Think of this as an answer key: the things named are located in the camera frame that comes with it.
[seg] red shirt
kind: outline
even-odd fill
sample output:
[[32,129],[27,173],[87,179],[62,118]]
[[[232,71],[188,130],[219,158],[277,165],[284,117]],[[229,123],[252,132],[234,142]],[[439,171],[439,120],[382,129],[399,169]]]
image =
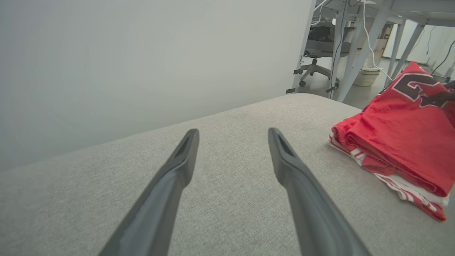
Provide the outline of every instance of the red shirt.
[[455,182],[455,102],[431,105],[426,97],[447,89],[415,62],[358,115],[332,129],[346,149],[368,156],[368,171],[399,174],[437,196]]

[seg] desk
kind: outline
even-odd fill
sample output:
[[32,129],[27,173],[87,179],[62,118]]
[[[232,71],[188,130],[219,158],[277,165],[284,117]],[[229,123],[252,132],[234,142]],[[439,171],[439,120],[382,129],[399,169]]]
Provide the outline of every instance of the desk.
[[[425,25],[433,26],[453,26],[455,27],[455,1],[452,0],[373,0],[376,4],[367,4],[365,6],[365,17],[363,17],[363,6],[362,3],[351,7],[345,4],[343,0],[333,0],[326,5],[322,15],[327,17],[336,17],[337,26],[342,26],[339,24],[338,20],[342,20],[341,17],[344,15],[343,20],[355,20],[355,32],[354,40],[352,43],[351,51],[349,53],[348,62],[344,72],[344,78],[341,81],[340,88],[335,94],[336,100],[342,102],[346,95],[349,92],[349,89],[352,87],[352,84],[359,73],[360,68],[362,67],[365,59],[367,58],[370,49],[368,47],[368,42],[363,42],[363,47],[360,52],[359,57],[354,62],[354,57],[356,54],[356,47],[362,43],[360,42],[361,35],[364,31],[363,20],[366,22],[373,20],[373,25],[369,30],[370,45],[373,46],[376,38],[382,31],[385,23],[391,21],[397,23],[398,30],[395,38],[394,47],[392,50],[391,59],[396,59],[398,52],[399,42],[401,36],[403,35],[404,23],[406,19],[415,21],[418,23],[414,33],[407,45],[401,59],[398,62],[398,65],[393,70],[393,62],[388,68],[388,75],[390,77],[395,77],[398,71],[403,66],[406,58],[409,56],[412,48],[414,47],[417,39],[422,33]],[[335,45],[338,45],[340,41],[343,40],[342,35],[335,34]],[[334,51],[334,59],[339,59],[339,53]],[[337,67],[334,65],[334,70],[332,74],[336,74]],[[389,79],[386,80],[386,85],[390,83]]]

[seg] gray upholstered surface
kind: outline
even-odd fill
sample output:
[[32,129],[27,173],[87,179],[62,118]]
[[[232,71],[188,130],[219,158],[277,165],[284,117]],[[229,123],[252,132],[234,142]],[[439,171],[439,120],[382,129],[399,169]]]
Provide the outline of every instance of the gray upholstered surface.
[[374,255],[453,255],[453,204],[438,223],[328,146],[331,126],[359,111],[293,94],[2,172],[0,252],[96,255],[184,133],[198,128],[169,254],[299,255],[268,151],[267,129],[277,127]]

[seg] office chair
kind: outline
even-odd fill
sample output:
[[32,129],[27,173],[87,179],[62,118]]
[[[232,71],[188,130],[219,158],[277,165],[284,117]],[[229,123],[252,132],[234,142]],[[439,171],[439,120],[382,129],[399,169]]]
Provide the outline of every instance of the office chair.
[[[340,57],[349,55],[349,50],[351,48],[351,43],[342,42],[340,45],[341,52]],[[334,42],[322,42],[316,40],[307,40],[307,45],[305,47],[305,53],[303,56],[308,56],[313,58],[311,65],[301,66],[300,69],[294,70],[294,74],[302,74],[306,70],[305,74],[300,78],[299,86],[304,87],[306,82],[304,79],[310,75],[312,76],[315,72],[325,75],[330,79],[330,74],[332,71],[325,67],[317,65],[318,58],[320,57],[332,57],[334,51]],[[335,87],[338,87],[340,80],[336,78]]]

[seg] folded clothing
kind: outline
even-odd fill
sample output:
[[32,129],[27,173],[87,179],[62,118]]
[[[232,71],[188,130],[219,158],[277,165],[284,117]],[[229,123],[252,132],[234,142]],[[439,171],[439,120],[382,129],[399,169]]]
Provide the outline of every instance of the folded clothing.
[[330,144],[433,218],[455,183],[454,102],[426,97],[448,90],[415,62],[365,109],[332,128]]

